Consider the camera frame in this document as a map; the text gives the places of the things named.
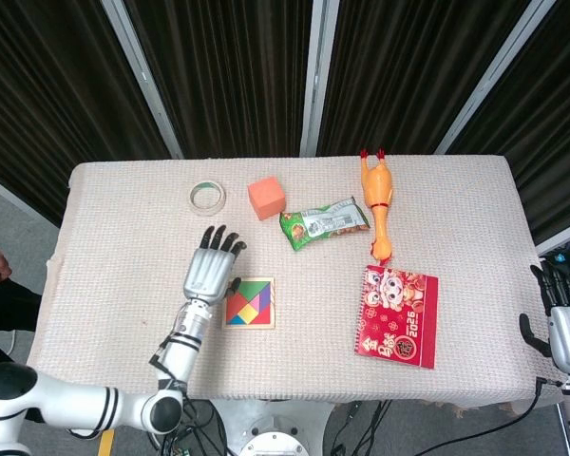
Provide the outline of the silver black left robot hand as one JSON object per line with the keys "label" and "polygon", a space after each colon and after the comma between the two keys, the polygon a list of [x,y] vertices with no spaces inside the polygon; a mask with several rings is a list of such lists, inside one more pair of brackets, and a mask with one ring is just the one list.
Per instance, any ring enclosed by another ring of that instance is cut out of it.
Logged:
{"label": "silver black left robot hand", "polygon": [[205,230],[184,280],[183,291],[187,299],[213,306],[238,290],[241,278],[232,278],[232,272],[238,255],[247,244],[238,239],[238,233],[225,236],[225,232],[225,224],[218,228],[209,226]]}

